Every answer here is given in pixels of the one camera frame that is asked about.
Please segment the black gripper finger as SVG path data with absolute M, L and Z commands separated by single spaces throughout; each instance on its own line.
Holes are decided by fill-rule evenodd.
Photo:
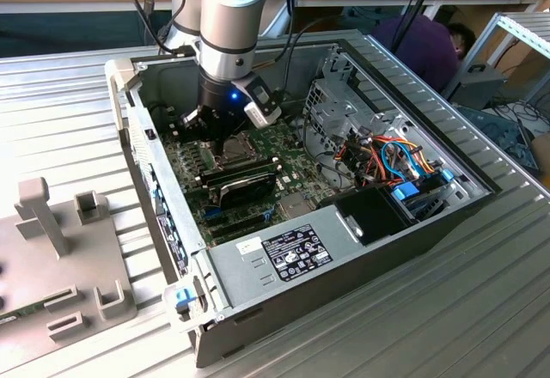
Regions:
M 209 107 L 198 107 L 179 120 L 184 140 L 215 140 L 217 136 L 217 113 Z
M 216 156 L 222 156 L 226 140 L 235 135 L 243 125 L 242 117 L 225 118 L 219 124 L 219 129 L 216 137 Z

